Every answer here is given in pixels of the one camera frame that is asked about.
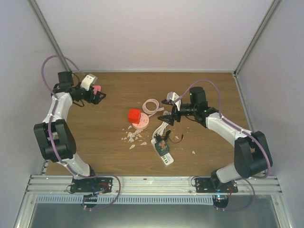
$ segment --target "red cube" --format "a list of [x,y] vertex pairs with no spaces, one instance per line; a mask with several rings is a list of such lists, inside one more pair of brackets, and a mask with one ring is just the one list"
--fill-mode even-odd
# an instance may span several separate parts
[[139,109],[131,108],[128,114],[128,120],[130,123],[139,124],[141,120],[141,111]]

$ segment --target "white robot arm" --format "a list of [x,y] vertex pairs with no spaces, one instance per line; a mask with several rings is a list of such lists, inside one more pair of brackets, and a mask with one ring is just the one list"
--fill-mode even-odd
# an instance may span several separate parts
[[[182,116],[193,116],[194,121],[215,131],[235,148],[234,163],[215,170],[211,174],[210,182],[214,191],[220,191],[222,186],[226,186],[231,181],[248,178],[266,170],[268,161],[272,166],[265,135],[261,132],[243,129],[226,119],[217,109],[209,107],[202,87],[190,89],[191,103],[183,104],[181,100],[174,102],[177,98],[176,93],[168,93],[167,98],[162,103],[172,105],[172,112],[170,115],[158,117],[159,120],[173,125],[174,121],[180,122]],[[252,137],[263,147],[268,160],[260,148],[252,142]]]
[[[92,74],[73,87],[74,82],[71,72],[58,73],[59,83],[55,85],[52,96],[52,104],[46,118],[42,123],[34,126],[34,133],[44,159],[63,165],[72,175],[73,180],[81,180],[83,177],[95,176],[91,167],[82,161],[76,153],[76,143],[67,126],[67,114],[74,101],[85,100],[88,103],[98,104],[105,94],[95,91],[93,84],[97,80]],[[48,133],[48,124],[51,119],[51,132]],[[61,161],[55,155],[51,138],[56,146]]]

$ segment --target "wooden table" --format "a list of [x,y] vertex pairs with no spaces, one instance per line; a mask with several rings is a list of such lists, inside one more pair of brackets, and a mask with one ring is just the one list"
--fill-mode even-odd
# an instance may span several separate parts
[[[93,73],[99,79],[96,85],[102,86],[107,97],[98,105],[85,103],[81,108],[70,108],[67,123],[77,144],[77,153],[90,164],[96,173],[117,175],[210,175],[215,169],[233,162],[233,147],[211,130],[182,117],[180,123],[169,126],[171,138],[184,139],[177,144],[168,142],[174,163],[166,167],[153,150],[150,141],[152,133],[161,124],[157,116],[150,118],[149,127],[144,130],[142,142],[122,140],[127,132],[130,108],[142,109],[143,103],[154,98],[159,102],[170,91],[181,95],[195,80],[212,80],[222,96],[223,114],[236,124],[248,128],[238,91],[231,74],[228,73]],[[209,83],[198,83],[205,89],[210,106],[218,108],[218,95]],[[189,94],[183,98],[190,102]],[[50,162],[47,174],[69,174],[61,165]]]

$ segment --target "white backdrop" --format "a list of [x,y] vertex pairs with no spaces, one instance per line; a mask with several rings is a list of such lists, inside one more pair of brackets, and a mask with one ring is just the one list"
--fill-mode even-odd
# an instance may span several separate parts
[[304,1],[284,0],[239,74],[296,228],[304,223]]
[[37,0],[83,70],[233,71],[272,0]]
[[[33,127],[51,105],[40,68],[55,51],[25,0],[0,1],[0,227],[12,228],[31,174],[41,156]],[[60,62],[51,60],[46,77],[53,85]]]

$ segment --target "electronic component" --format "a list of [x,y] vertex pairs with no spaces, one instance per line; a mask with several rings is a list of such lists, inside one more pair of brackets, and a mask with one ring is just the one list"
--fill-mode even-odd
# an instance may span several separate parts
[[[154,150],[157,152],[157,150],[155,149],[155,144],[157,143],[156,139],[152,139],[151,140],[151,145],[154,148]],[[168,152],[166,153],[164,156],[160,156],[161,160],[163,161],[163,163],[167,166],[170,165],[174,162],[174,159],[172,158],[171,154]]]
[[158,134],[155,136],[155,139],[156,139],[157,143],[154,146],[155,146],[155,149],[156,149],[157,153],[161,157],[166,155],[167,153],[169,153],[170,148],[167,145],[167,143],[165,142],[165,140],[163,140],[162,137]]

